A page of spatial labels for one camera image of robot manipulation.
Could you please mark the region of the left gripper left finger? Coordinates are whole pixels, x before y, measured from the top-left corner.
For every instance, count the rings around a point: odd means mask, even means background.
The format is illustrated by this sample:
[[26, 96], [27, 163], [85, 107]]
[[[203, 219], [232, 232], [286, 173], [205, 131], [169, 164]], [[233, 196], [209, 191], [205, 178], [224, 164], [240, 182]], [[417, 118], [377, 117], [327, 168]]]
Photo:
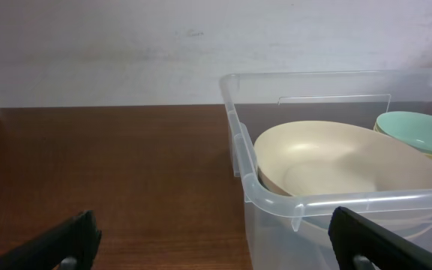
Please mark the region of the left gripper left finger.
[[69, 260], [69, 269], [90, 270], [102, 231], [92, 210], [80, 212], [0, 256], [0, 270], [54, 269]]

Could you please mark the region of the mint green plastic bowl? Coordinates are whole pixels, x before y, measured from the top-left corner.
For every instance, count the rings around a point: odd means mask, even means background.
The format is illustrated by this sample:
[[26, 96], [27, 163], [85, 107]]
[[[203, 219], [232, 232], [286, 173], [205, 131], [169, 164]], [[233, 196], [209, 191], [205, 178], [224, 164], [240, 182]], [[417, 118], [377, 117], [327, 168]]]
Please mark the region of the mint green plastic bowl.
[[385, 135], [432, 154], [432, 115], [407, 111], [385, 112], [376, 118], [375, 124]]

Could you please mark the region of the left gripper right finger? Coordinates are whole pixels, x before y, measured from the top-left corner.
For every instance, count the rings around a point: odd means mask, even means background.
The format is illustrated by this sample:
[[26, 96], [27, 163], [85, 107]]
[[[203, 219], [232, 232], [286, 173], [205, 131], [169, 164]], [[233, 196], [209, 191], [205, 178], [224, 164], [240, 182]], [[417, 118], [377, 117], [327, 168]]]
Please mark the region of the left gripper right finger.
[[432, 270], [432, 253], [339, 206], [328, 236], [340, 269]]

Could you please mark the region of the beige plate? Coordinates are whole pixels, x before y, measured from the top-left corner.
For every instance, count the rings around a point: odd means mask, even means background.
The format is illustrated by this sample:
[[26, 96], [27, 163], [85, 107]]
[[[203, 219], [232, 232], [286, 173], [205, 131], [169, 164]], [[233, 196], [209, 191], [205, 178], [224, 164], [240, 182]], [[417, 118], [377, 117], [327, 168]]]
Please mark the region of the beige plate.
[[407, 238], [432, 227], [432, 161], [396, 139], [351, 124], [294, 121], [264, 131], [253, 148], [271, 192], [247, 214], [261, 230], [324, 243], [339, 206]]

